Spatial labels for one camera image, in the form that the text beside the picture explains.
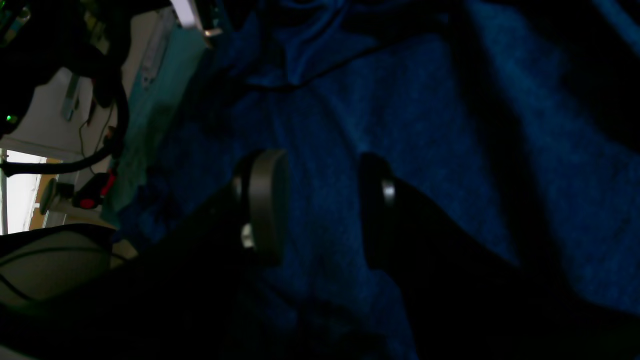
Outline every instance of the blue carpet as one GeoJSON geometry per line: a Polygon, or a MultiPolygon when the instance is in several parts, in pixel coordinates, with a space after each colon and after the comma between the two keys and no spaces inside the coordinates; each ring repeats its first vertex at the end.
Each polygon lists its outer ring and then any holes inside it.
{"type": "Polygon", "coordinates": [[[200,62],[163,155],[119,212],[120,236],[144,250],[246,153],[287,149],[287,253],[242,295],[269,339],[247,354],[277,357],[305,322],[326,330],[319,354],[361,328],[385,335],[392,358],[416,358],[397,288],[363,257],[356,172],[365,151],[525,265],[492,161],[509,157],[491,141],[511,128],[518,141],[507,143],[522,148],[522,179],[539,200],[522,206],[547,227],[530,219],[532,233],[553,238],[579,294],[640,315],[640,29],[614,2],[440,3],[283,0],[200,62]]]}

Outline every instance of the cord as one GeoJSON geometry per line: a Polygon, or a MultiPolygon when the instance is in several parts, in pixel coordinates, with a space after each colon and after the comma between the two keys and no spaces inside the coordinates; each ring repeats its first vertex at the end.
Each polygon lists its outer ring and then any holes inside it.
{"type": "MultiPolygon", "coordinates": [[[[48,252],[63,252],[63,251],[96,252],[96,253],[101,253],[101,254],[109,254],[112,258],[116,258],[116,259],[118,259],[120,261],[123,261],[125,263],[129,261],[129,259],[125,258],[122,255],[114,254],[112,252],[106,252],[105,250],[102,250],[102,249],[92,249],[92,248],[89,248],[89,247],[50,247],[50,248],[47,248],[47,249],[39,249],[39,250],[23,252],[22,254],[18,254],[18,255],[13,256],[13,257],[5,260],[5,261],[2,261],[0,263],[0,267],[8,265],[10,263],[13,263],[16,260],[19,260],[19,259],[22,259],[22,258],[26,258],[28,256],[37,255],[37,254],[45,254],[45,253],[48,253],[48,252]]],[[[20,297],[20,298],[22,298],[24,300],[27,300],[27,301],[33,301],[34,300],[29,295],[26,295],[25,293],[20,291],[18,288],[16,288],[2,274],[0,274],[0,282],[3,283],[4,285],[6,285],[6,287],[9,288],[9,290],[11,290],[18,297],[20,297]]]]}
{"type": "Polygon", "coordinates": [[[18,288],[16,288],[9,280],[7,280],[2,274],[0,274],[0,282],[6,285],[9,290],[11,290],[14,294],[18,295],[22,300],[33,301],[33,298],[29,295],[23,293],[18,288]]]}
{"type": "MultiPolygon", "coordinates": [[[[109,126],[109,121],[111,120],[111,114],[113,114],[113,106],[115,104],[111,104],[111,108],[109,109],[109,116],[107,116],[107,121],[104,122],[104,125],[102,126],[102,131],[100,132],[100,138],[98,139],[98,143],[95,144],[95,150],[93,150],[93,153],[95,154],[96,152],[98,152],[98,147],[100,146],[100,143],[102,142],[102,138],[104,136],[104,130],[107,128],[107,126],[109,126]]],[[[78,128],[78,136],[80,137],[80,152],[82,154],[82,157],[84,159],[86,159],[86,154],[84,153],[84,140],[82,138],[82,128],[87,125],[87,123],[89,123],[89,119],[86,119],[82,125],[80,125],[80,127],[78,128]]],[[[93,165],[89,167],[89,171],[95,175],[95,172],[93,171],[93,165]]]]}

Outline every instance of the red button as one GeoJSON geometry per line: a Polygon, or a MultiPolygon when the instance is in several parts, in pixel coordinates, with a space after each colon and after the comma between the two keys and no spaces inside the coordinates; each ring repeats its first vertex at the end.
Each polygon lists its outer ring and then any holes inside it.
{"type": "Polygon", "coordinates": [[[113,175],[112,171],[109,170],[109,179],[107,179],[107,183],[100,190],[100,196],[107,196],[109,190],[113,187],[113,184],[116,182],[116,176],[113,175]]]}
{"type": "Polygon", "coordinates": [[[93,209],[95,206],[95,201],[91,199],[82,199],[80,200],[80,207],[83,209],[93,209]]]}

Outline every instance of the blue fabric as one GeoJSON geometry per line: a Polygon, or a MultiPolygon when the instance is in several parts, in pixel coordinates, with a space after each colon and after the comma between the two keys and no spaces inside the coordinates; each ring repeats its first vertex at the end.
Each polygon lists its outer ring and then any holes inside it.
{"type": "MultiPolygon", "coordinates": [[[[518,263],[477,135],[479,114],[464,96],[448,30],[455,14],[421,0],[266,3],[216,56],[204,56],[162,142],[162,158],[119,213],[120,234],[144,250],[220,188],[243,155],[287,149],[292,202],[285,261],[257,274],[252,295],[242,295],[252,304],[247,313],[269,329],[270,345],[245,351],[281,354],[305,323],[326,330],[314,340],[320,353],[359,327],[385,335],[393,358],[415,358],[397,288],[365,265],[359,154],[386,158],[397,176],[475,239],[518,263]],[[342,309],[348,320],[330,310],[319,316],[317,304],[342,309]]],[[[517,116],[571,285],[590,301],[640,314],[640,222],[634,221],[640,155],[629,141],[633,131],[612,133],[610,122],[601,122],[636,109],[607,94],[624,96],[610,86],[611,72],[637,67],[640,29],[610,1],[572,4],[600,16],[577,29],[538,22],[555,16],[553,6],[540,9],[545,1],[501,3],[461,2],[457,11],[468,16],[456,21],[474,30],[484,56],[464,62],[486,68],[478,71],[490,74],[492,89],[517,116]],[[576,44],[574,36],[591,26],[610,30],[607,41],[576,44]],[[624,56],[598,55],[605,50],[624,56]]],[[[626,85],[635,89],[631,95],[639,93],[637,83],[626,85]]],[[[481,88],[475,91],[482,96],[481,88]]]]}
{"type": "Polygon", "coordinates": [[[158,145],[205,48],[197,31],[176,26],[154,82],[145,89],[141,74],[136,76],[129,96],[127,146],[118,159],[118,181],[110,189],[100,213],[110,224],[119,225],[118,211],[131,202],[138,186],[147,182],[145,170],[156,159],[158,145]]]}

